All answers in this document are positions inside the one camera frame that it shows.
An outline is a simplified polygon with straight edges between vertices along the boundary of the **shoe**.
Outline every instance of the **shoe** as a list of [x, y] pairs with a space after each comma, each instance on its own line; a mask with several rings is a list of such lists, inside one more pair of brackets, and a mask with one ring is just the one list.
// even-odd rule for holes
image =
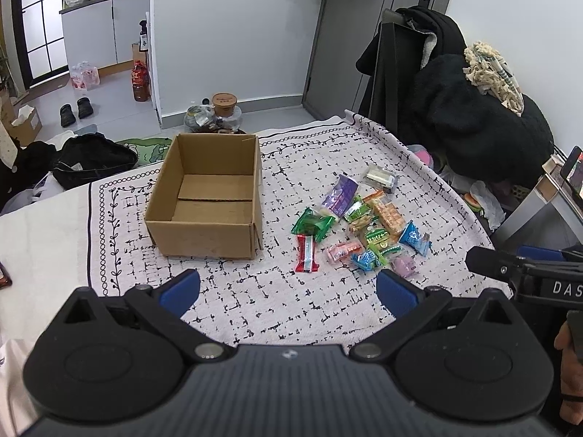
[[75, 119], [75, 115], [73, 115], [73, 110], [71, 109], [71, 105], [68, 103], [66, 105], [61, 106], [60, 108], [60, 125], [63, 128], [66, 128], [69, 125], [72, 125], [77, 120]]
[[79, 108], [79, 119], [87, 118], [87, 116], [91, 116], [93, 114], [93, 107], [91, 106], [91, 102], [87, 97], [83, 97], [77, 100], [77, 107]]

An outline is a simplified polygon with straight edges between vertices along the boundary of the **door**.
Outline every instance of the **door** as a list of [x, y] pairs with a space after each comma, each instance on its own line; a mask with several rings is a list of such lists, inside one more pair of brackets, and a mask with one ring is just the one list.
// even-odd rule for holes
[[100, 1], [62, 15], [70, 66], [84, 60], [97, 68], [117, 64], [112, 0]]
[[[449, 0], [428, 0], [445, 12]], [[375, 35], [384, 8], [410, 7], [420, 0], [326, 0], [310, 64], [303, 104], [317, 119], [358, 111], [368, 76], [356, 61]]]
[[62, 0], [12, 0], [12, 18], [24, 85], [67, 71], [59, 11]]
[[150, 0], [113, 0], [118, 63], [133, 59], [132, 44], [140, 40], [140, 21], [146, 20], [147, 11], [150, 11]]

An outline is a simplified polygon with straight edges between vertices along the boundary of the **red snack packet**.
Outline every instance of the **red snack packet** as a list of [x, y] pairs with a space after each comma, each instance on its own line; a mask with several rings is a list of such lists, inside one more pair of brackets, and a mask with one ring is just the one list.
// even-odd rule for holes
[[297, 235], [298, 263], [296, 273], [314, 273], [320, 267], [316, 264], [316, 242], [313, 236]]

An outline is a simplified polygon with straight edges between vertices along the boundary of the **white wall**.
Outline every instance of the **white wall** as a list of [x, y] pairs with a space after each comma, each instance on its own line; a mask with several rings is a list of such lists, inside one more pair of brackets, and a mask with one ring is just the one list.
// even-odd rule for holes
[[161, 116], [216, 92], [300, 95], [321, 0], [152, 0]]
[[500, 51], [564, 152], [583, 146], [583, 0], [450, 0], [447, 14]]

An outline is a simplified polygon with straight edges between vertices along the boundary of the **candy wrapper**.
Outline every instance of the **candy wrapper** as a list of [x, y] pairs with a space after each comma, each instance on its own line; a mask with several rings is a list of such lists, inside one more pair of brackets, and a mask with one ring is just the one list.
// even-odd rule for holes
[[391, 235], [382, 225], [376, 221], [373, 221], [371, 224], [364, 227], [360, 231], [359, 240], [365, 247], [368, 248], [368, 245], [389, 242], [391, 240]]
[[361, 245], [359, 241], [352, 240], [340, 243], [339, 245], [331, 246], [326, 250], [326, 255], [328, 257], [328, 261], [331, 263], [336, 263], [341, 259], [350, 256], [351, 253], [359, 252], [362, 249], [363, 245]]
[[378, 217], [374, 213], [370, 212], [368, 214], [364, 214], [362, 217], [357, 218], [356, 220], [351, 222], [348, 228], [352, 233], [356, 233], [362, 230], [367, 225], [370, 225], [375, 220], [378, 220]]
[[400, 254], [402, 248], [400, 245], [390, 242], [381, 242], [376, 245], [370, 245], [368, 249], [377, 255], [377, 266], [384, 267], [389, 264], [389, 259], [394, 257], [394, 255]]
[[394, 204], [378, 206], [376, 213], [381, 223], [393, 235], [400, 235], [407, 226], [407, 222]]
[[320, 267], [316, 264], [316, 242], [313, 236], [297, 235], [298, 263], [296, 273], [314, 273]]
[[337, 219], [342, 218], [352, 205], [358, 187], [356, 181], [340, 174], [338, 182], [322, 202], [320, 213], [335, 216]]
[[363, 182], [375, 189], [382, 189], [389, 194], [394, 194], [397, 190], [399, 176], [390, 170], [373, 164], [364, 173]]
[[421, 236], [413, 221], [410, 221], [407, 228], [404, 229], [403, 234], [399, 238], [399, 243], [412, 246], [421, 256], [427, 256], [427, 252], [431, 247], [429, 233], [425, 233]]
[[391, 269], [395, 271], [403, 279], [407, 279], [417, 269], [415, 261], [409, 255], [401, 255], [393, 258], [391, 261]]
[[322, 217], [314, 213], [311, 208], [306, 208], [296, 224], [291, 229], [294, 235], [313, 236], [320, 243], [336, 219], [334, 217]]
[[346, 210], [344, 214], [344, 220], [348, 223], [352, 223], [359, 219], [365, 214], [370, 212], [370, 207], [366, 205], [360, 196], [356, 196], [353, 200], [353, 204]]
[[377, 255], [374, 253], [374, 251], [367, 249], [360, 255], [353, 253], [351, 256], [351, 261], [361, 270], [368, 272], [374, 270], [377, 262]]

